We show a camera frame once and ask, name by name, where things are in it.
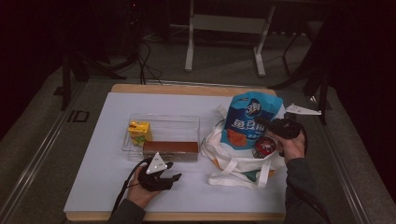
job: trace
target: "human hand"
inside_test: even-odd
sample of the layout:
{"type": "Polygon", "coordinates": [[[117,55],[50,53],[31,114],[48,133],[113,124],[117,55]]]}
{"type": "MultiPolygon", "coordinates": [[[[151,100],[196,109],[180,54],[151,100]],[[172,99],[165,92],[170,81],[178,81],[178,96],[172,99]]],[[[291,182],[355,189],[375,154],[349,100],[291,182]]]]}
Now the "human hand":
{"type": "Polygon", "coordinates": [[[149,204],[151,199],[161,193],[161,191],[148,191],[143,189],[137,180],[142,168],[143,166],[139,166],[134,172],[134,179],[129,182],[129,186],[131,187],[129,187],[126,199],[144,209],[149,204]]]}
{"type": "Polygon", "coordinates": [[[285,163],[296,158],[305,157],[305,136],[303,132],[296,138],[285,139],[268,131],[268,135],[277,140],[276,150],[285,154],[285,163]]]}

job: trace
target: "white plastic bag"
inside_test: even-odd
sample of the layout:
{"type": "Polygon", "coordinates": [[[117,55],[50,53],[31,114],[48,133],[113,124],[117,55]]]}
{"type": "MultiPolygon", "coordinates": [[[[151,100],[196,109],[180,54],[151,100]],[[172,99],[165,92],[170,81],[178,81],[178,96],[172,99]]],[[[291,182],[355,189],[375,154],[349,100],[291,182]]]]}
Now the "white plastic bag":
{"type": "MultiPolygon", "coordinates": [[[[278,118],[283,118],[285,108],[279,110],[278,118]]],[[[263,159],[256,159],[252,155],[252,149],[236,151],[232,147],[221,143],[221,131],[225,120],[213,127],[210,135],[201,144],[203,156],[212,160],[222,171],[212,174],[208,178],[210,185],[242,186],[249,189],[263,189],[267,184],[268,177],[276,170],[285,166],[284,158],[279,156],[278,151],[263,159]],[[248,178],[245,172],[256,172],[256,180],[248,178]]]]}

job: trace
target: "sleeve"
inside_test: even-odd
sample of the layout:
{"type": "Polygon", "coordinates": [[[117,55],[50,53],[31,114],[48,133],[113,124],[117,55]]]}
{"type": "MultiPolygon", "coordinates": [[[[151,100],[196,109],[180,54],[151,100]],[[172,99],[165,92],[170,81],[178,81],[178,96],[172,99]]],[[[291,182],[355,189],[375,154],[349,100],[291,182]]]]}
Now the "sleeve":
{"type": "Polygon", "coordinates": [[[318,189],[306,159],[289,161],[286,188],[285,224],[329,223],[327,212],[318,198],[318,189]]]}
{"type": "Polygon", "coordinates": [[[146,212],[135,203],[124,199],[107,224],[137,224],[143,221],[146,212]]]}

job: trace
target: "blue snack bag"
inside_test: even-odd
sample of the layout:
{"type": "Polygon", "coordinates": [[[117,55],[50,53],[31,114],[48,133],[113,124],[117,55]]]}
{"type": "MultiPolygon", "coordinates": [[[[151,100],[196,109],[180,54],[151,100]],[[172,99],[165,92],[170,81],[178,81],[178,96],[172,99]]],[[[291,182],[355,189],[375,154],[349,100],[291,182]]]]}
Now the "blue snack bag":
{"type": "Polygon", "coordinates": [[[273,120],[282,104],[281,98],[259,91],[236,95],[228,109],[220,142],[236,150],[253,148],[265,133],[265,127],[254,118],[260,116],[273,120]]]}

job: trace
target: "white metal frame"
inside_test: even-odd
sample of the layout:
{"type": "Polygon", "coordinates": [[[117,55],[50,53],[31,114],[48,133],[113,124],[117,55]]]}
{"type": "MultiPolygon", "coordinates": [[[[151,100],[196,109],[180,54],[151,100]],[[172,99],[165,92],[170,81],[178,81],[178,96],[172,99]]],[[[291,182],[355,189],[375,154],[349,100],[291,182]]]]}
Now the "white metal frame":
{"type": "Polygon", "coordinates": [[[258,34],[261,36],[259,44],[253,48],[253,53],[256,60],[259,77],[264,77],[265,69],[262,61],[262,47],[264,45],[265,38],[268,35],[268,30],[271,20],[274,16],[275,9],[276,6],[271,5],[266,19],[212,16],[194,14],[194,0],[190,0],[189,45],[187,47],[185,70],[187,72],[192,71],[192,61],[194,54],[194,29],[240,32],[258,34]]]}

